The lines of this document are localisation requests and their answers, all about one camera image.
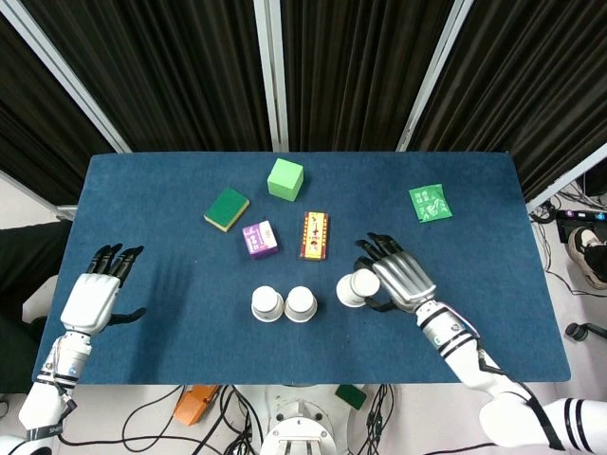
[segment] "blue table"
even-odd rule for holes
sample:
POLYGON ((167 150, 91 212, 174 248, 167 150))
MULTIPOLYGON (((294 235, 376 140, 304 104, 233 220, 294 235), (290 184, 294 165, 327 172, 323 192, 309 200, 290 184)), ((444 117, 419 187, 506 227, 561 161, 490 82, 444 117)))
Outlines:
POLYGON ((115 311, 140 321, 93 340, 89 384, 322 384, 455 382, 402 312, 343 306, 338 279, 366 232, 392 234, 438 285, 437 297, 474 323, 493 358, 524 381, 564 381, 564 355, 542 265, 509 155, 310 153, 289 203, 267 192, 271 153, 167 153, 93 157, 64 256, 38 365, 64 329, 73 283, 104 244, 144 245, 115 311), (453 217, 420 224, 408 190, 442 183, 453 217), (228 233, 202 214, 230 186, 250 207, 228 233), (328 259, 298 257, 304 212, 331 215, 328 259), (241 229, 268 219, 281 250, 253 261, 241 229), (310 322, 262 323, 253 289, 283 296, 308 286, 310 322))

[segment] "green object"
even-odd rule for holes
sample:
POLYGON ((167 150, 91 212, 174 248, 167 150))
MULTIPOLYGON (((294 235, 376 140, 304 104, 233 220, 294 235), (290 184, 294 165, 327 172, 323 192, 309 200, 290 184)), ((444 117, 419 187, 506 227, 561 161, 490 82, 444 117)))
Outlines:
POLYGON ((205 212, 205 220, 228 232, 247 207, 248 199, 245 196, 232 188, 226 188, 205 212))
POLYGON ((443 186, 440 183, 414 188, 413 190, 409 190, 409 194, 411 195, 411 200, 414 201, 417 219, 421 223, 453 216, 447 205, 443 186))
POLYGON ((304 166, 278 158, 267 178, 270 194, 293 202, 304 182, 304 166))
POLYGON ((339 386, 335 395, 355 410, 360 410, 364 404, 364 400, 367 399, 367 394, 364 391, 349 384, 339 386))

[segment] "purple box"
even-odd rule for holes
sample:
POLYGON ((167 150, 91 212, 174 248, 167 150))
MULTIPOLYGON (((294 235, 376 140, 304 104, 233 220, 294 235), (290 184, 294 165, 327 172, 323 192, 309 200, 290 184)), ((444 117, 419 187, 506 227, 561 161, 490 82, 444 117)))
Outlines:
POLYGON ((243 227, 243 235, 245 243, 247 243, 248 254, 253 259, 262 258, 278 251, 278 244, 269 221, 243 227))

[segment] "small box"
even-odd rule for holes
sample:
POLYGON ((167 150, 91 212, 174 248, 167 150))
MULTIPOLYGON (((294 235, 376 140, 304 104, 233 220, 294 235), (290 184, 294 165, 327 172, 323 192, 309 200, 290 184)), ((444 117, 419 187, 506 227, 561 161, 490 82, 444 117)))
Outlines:
POLYGON ((243 228, 248 254, 253 259, 263 258, 278 251, 278 243, 269 221, 243 228))
POLYGON ((329 214, 318 211, 307 211, 303 219, 300 257, 313 261, 326 259, 328 239, 329 214))
POLYGON ((216 228, 228 232, 247 207, 248 199, 245 196, 226 188, 205 212, 204 218, 216 228))
POLYGON ((304 166, 278 158, 267 178, 270 194, 293 202, 304 182, 304 166))

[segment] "curtain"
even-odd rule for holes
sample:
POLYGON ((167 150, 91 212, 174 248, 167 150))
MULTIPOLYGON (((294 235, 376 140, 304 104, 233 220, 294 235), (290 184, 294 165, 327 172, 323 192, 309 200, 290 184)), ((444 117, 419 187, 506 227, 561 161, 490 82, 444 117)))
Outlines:
POLYGON ((410 150, 509 151, 537 195, 607 142, 607 2, 477 1, 410 150))
POLYGON ((271 150, 252 1, 24 5, 134 151, 271 150))
POLYGON ((2 15, 0 62, 0 170, 52 204, 76 204, 90 156, 109 144, 2 15))
POLYGON ((291 151, 394 150, 451 0, 282 0, 291 151))

